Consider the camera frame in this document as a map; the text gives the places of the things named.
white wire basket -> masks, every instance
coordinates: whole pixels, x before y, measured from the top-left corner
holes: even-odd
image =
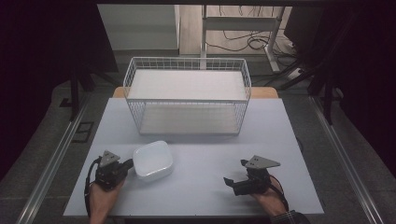
[[[140,134],[238,135],[251,93],[244,59],[132,58],[123,87]]]

white lid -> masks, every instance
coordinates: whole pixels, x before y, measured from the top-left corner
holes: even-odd
[[[169,146],[157,141],[139,147],[134,151],[134,170],[137,177],[152,181],[172,173],[173,158]]]

white tabletop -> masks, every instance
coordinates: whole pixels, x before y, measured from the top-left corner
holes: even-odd
[[[145,183],[130,170],[110,213],[117,217],[255,217],[264,215],[249,195],[234,196],[223,177],[246,180],[240,160],[258,155],[281,166],[269,168],[282,184],[290,209],[323,213],[281,99],[252,99],[238,136],[142,136],[125,99],[109,99],[65,216],[86,216],[83,198],[89,166],[104,150],[124,162],[134,149],[164,140],[174,157],[169,176]]]

gray floor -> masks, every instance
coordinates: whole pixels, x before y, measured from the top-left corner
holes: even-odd
[[[197,8],[187,8],[185,12],[189,13],[189,10],[191,10],[190,13],[197,12]],[[184,37],[182,36],[181,38],[186,39],[186,41],[189,40],[190,43],[194,43],[193,39],[197,38],[199,46],[200,35],[194,33],[183,34]],[[181,49],[180,56],[197,56],[199,48],[198,52],[196,50],[195,43],[195,45]],[[227,52],[214,50],[209,53],[211,55],[208,55],[208,57],[220,57]],[[175,56],[157,51],[144,55]],[[111,74],[111,76],[122,80],[131,56],[136,55],[116,55],[120,73]],[[242,57],[247,60],[252,83],[254,83],[253,86],[263,86],[272,78],[272,71],[264,55],[251,55],[249,53],[238,54],[235,57]],[[101,78],[95,75],[92,75],[92,77],[96,88],[91,92],[89,105],[81,120],[82,123],[85,123],[81,125],[80,130],[82,132],[74,135],[73,139],[75,142],[72,142],[67,149],[44,201],[39,207],[34,223],[88,223],[88,219],[85,217],[63,217],[63,212],[90,149],[92,139],[106,107],[106,102],[115,90],[115,87]],[[288,77],[284,76],[274,81],[272,85],[277,86],[287,80]],[[310,80],[307,79],[298,85],[279,92],[279,97],[285,104],[291,126],[300,142],[308,171],[311,174],[325,211],[324,215],[309,216],[309,218],[312,223],[370,223],[334,152],[332,142],[326,135],[322,124],[319,122],[318,115],[310,103],[309,96],[306,93],[306,87],[309,82]],[[59,107],[64,98],[70,98],[70,88],[67,82],[54,89],[52,103],[46,117],[42,120],[34,136],[7,176],[0,182],[0,223],[16,222],[38,178],[61,141],[69,125],[71,114],[70,108]],[[396,223],[395,178],[378,158],[375,151],[350,123],[337,101],[332,103],[332,121],[333,127],[337,131],[347,154],[373,197],[384,223]],[[87,135],[83,131],[87,130],[90,124],[92,124],[92,132]],[[87,142],[80,141],[86,137],[88,137]],[[108,223],[114,223],[114,220],[110,219]],[[147,221],[135,220],[134,223],[147,223]],[[227,220],[227,223],[243,222],[240,220]]]

hand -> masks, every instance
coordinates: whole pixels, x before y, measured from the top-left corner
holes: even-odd
[[[90,189],[91,224],[105,223],[108,213],[113,208],[119,197],[120,189],[125,180],[122,180],[113,190],[104,191],[93,183]]]
[[[273,177],[270,178],[272,185],[282,192],[279,182],[277,182]],[[270,217],[276,217],[288,212],[279,196],[272,189],[268,189],[264,194],[251,194],[251,196],[257,200],[265,213]]]

